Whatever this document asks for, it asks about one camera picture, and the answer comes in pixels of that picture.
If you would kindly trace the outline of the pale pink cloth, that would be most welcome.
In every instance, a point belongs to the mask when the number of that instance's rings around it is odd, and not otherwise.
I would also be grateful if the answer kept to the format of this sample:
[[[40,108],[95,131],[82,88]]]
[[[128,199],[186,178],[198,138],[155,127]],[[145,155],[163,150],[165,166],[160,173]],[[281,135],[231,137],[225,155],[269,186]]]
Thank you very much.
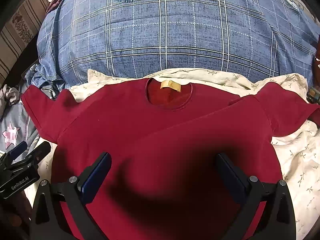
[[[15,87],[9,87],[4,85],[1,88],[1,105],[13,105],[18,103],[20,100],[20,93]]]

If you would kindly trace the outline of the blue plaid quilt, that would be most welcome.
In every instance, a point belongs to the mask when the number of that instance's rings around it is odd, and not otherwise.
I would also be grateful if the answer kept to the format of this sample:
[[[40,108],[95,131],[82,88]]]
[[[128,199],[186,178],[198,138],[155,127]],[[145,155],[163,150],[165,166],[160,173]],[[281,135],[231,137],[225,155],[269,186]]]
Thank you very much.
[[[87,71],[140,78],[169,68],[298,73],[313,82],[319,26],[290,0],[62,0],[41,26],[27,83],[54,92]]]

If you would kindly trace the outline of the striped floral headboard cushion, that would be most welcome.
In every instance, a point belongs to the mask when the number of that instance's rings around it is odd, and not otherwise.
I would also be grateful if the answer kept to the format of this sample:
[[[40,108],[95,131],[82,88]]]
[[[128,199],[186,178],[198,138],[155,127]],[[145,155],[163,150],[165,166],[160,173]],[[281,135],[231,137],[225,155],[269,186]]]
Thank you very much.
[[[1,84],[38,34],[49,6],[48,0],[25,0],[1,30]]]

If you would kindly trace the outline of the grey star-print bedsheet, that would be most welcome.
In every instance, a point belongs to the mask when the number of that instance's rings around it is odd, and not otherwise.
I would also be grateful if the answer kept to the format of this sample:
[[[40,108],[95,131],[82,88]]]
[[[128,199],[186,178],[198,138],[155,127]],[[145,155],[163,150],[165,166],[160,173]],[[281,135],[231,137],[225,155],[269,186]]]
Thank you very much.
[[[39,135],[41,118],[45,116],[49,100],[48,93],[35,87],[32,78],[35,76],[38,63],[32,65],[22,75],[21,81],[9,87],[15,87],[20,93],[20,100],[13,105],[1,105],[1,155],[12,150],[20,142],[27,143],[27,149],[12,163],[24,160],[40,143],[44,142]]]

